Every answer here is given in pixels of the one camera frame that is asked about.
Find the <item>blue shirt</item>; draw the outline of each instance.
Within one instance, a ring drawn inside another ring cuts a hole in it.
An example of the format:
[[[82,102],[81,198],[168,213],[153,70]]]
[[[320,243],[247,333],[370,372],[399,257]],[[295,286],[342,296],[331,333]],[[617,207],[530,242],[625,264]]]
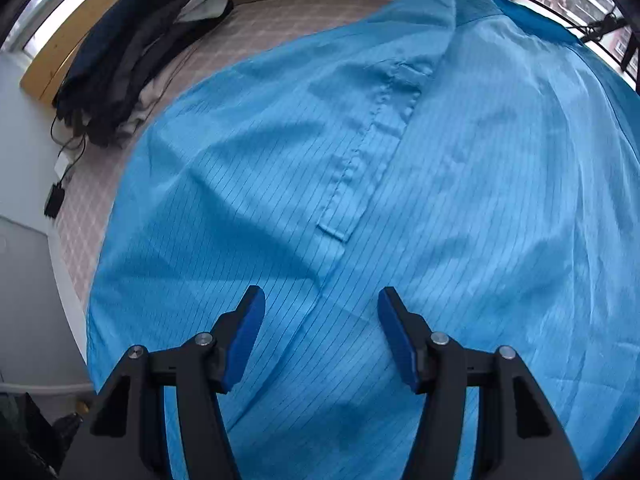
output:
[[[515,347],[593,478],[640,413],[639,104],[506,0],[395,0],[214,74],[124,174],[90,296],[93,380],[257,284],[266,317],[220,396],[242,476],[400,478],[424,399],[378,323],[391,285],[464,346]],[[477,409],[470,391],[458,478]]]

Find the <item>white cloth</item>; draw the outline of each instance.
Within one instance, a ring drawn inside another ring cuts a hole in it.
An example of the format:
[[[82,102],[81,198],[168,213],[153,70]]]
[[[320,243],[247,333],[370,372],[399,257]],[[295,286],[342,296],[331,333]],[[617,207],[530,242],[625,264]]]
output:
[[[176,22],[194,22],[206,18],[217,18],[226,7],[228,0],[189,0],[175,19]]]

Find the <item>white wall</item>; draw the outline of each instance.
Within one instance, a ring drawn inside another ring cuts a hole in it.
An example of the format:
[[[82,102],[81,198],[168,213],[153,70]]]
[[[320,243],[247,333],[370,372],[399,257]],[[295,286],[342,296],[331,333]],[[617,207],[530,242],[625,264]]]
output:
[[[59,149],[49,138],[53,109],[22,91],[24,68],[11,56],[0,52],[0,216],[46,233],[42,212]]]
[[[49,137],[53,110],[22,92],[24,68],[13,56],[0,52],[0,382],[87,383],[56,286],[51,224],[43,214],[57,180],[59,147]]]

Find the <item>striped fabric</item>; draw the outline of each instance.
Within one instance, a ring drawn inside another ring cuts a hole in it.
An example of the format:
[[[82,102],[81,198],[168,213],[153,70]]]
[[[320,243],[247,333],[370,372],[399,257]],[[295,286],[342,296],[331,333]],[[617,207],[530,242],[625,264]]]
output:
[[[640,413],[639,103],[586,51],[503,0],[396,0],[194,86],[120,184],[89,302],[95,383],[257,284],[265,320],[221,398],[242,476],[400,478],[423,399],[378,324],[392,285],[463,345],[517,348],[593,478]],[[470,394],[457,478],[477,409]]]
[[[190,50],[147,123],[187,88],[217,70],[305,34],[355,22],[387,2],[268,0],[237,6],[222,25]],[[62,257],[83,308],[89,298],[122,172],[145,126],[138,128],[122,150],[113,147],[104,150],[89,144],[67,185],[56,229]]]

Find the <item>metal screw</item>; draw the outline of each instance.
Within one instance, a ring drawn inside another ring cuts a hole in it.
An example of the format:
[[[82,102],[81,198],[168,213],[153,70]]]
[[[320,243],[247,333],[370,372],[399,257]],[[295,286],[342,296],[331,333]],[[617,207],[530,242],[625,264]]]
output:
[[[127,356],[129,357],[129,359],[137,359],[143,353],[145,353],[145,349],[142,348],[142,346],[133,345],[131,348],[129,348],[129,351],[127,352]]]
[[[449,336],[444,332],[433,332],[431,333],[431,340],[436,343],[436,345],[446,345],[449,342]]]
[[[498,348],[498,352],[500,352],[500,355],[505,359],[515,359],[516,357],[516,351],[508,345]]]
[[[213,336],[209,332],[200,332],[196,334],[194,341],[196,345],[206,346],[213,341]]]

